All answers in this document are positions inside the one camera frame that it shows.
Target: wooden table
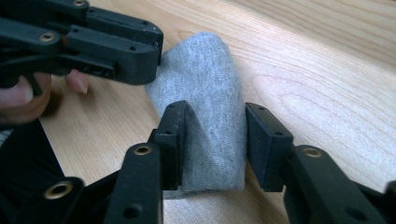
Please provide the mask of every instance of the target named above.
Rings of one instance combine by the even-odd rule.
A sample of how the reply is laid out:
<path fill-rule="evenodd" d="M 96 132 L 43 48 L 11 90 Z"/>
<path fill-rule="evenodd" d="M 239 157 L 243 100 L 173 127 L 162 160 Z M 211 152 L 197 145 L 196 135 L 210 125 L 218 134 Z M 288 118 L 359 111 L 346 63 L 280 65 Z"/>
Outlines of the wooden table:
<path fill-rule="evenodd" d="M 296 145 L 327 150 L 353 180 L 382 191 L 396 179 L 396 2 L 91 0 L 152 21 L 164 50 L 201 31 L 230 47 L 246 101 L 268 107 Z M 67 175 L 87 184 L 120 168 L 159 118 L 143 87 L 90 77 L 87 95 L 55 78 L 63 100 L 42 119 Z M 279 193 L 250 169 L 241 192 L 164 202 L 165 223 L 288 223 Z"/>

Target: human hand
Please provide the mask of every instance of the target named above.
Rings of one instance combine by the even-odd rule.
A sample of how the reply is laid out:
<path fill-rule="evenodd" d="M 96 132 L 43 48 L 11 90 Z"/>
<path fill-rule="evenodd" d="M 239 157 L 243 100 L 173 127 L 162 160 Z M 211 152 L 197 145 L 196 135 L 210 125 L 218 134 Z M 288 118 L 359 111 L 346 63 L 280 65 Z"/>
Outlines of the human hand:
<path fill-rule="evenodd" d="M 0 126 L 27 123 L 39 118 L 44 112 L 50 101 L 51 76 L 42 72 L 34 73 L 34 76 L 43 91 L 39 96 L 33 96 L 32 87 L 24 76 L 20 76 L 20 82 L 14 87 L 0 89 Z M 73 91 L 87 93 L 86 74 L 73 69 L 65 79 Z"/>

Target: gray fabric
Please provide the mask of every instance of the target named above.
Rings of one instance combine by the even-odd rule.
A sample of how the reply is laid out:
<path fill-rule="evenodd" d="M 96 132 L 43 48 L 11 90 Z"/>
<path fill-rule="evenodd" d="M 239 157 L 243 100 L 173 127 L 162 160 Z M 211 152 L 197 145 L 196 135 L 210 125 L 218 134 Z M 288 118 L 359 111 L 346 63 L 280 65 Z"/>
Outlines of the gray fabric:
<path fill-rule="evenodd" d="M 161 116 L 185 100 L 187 115 L 182 186 L 165 198 L 244 187 L 247 125 L 239 77 L 228 47 L 211 33 L 199 33 L 163 55 L 157 78 L 146 86 Z"/>

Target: gray sock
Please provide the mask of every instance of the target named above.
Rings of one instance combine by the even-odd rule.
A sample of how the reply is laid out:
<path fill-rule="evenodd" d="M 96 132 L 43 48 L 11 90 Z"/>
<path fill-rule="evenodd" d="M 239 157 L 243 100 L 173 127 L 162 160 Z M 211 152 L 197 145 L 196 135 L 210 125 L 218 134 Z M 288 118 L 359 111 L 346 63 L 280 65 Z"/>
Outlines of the gray sock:
<path fill-rule="evenodd" d="M 163 54 L 157 78 L 146 86 L 161 116 L 185 100 L 187 139 L 182 186 L 165 198 L 210 190 L 242 189 L 247 125 L 239 77 L 228 47 L 211 33 L 199 33 Z"/>

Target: wood grain surface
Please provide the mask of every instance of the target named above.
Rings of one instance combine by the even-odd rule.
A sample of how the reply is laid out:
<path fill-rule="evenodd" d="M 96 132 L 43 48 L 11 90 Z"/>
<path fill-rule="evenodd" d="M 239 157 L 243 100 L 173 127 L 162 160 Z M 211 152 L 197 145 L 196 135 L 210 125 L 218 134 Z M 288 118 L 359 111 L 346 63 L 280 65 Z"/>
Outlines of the wood grain surface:
<path fill-rule="evenodd" d="M 92 5 L 154 22 L 164 49 L 195 33 L 229 45 L 246 101 L 269 108 L 296 145 L 328 151 L 353 180 L 382 191 L 396 179 L 396 2 L 137 1 Z M 61 78 L 60 108 L 42 123 L 67 175 L 91 183 L 120 168 L 158 117 L 143 87 L 90 77 L 87 95 Z M 165 223 L 287 223 L 281 194 L 247 169 L 242 192 L 164 202 Z"/>

